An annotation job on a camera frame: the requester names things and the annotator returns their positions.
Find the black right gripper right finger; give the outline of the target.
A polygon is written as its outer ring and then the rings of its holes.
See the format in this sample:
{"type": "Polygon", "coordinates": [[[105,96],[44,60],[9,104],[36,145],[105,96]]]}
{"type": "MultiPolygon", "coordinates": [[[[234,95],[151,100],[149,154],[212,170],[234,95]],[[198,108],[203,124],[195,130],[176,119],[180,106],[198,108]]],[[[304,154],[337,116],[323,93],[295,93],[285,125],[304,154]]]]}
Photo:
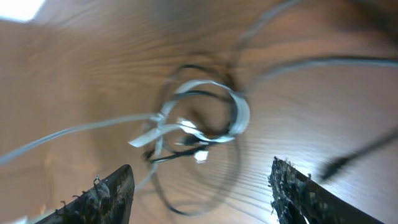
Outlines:
{"type": "Polygon", "coordinates": [[[277,157],[268,176],[271,207],[280,224],[381,224],[378,219],[334,196],[289,162],[277,157]]]}

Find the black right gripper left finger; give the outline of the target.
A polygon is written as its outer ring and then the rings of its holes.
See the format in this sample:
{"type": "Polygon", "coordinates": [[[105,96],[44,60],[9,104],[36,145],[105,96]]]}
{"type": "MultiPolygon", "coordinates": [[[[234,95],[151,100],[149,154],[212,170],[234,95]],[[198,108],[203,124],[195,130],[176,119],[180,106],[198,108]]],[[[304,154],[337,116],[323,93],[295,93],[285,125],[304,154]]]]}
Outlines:
{"type": "Polygon", "coordinates": [[[36,224],[128,224],[134,190],[132,168],[125,164],[104,179],[97,177],[91,189],[36,224]]]}

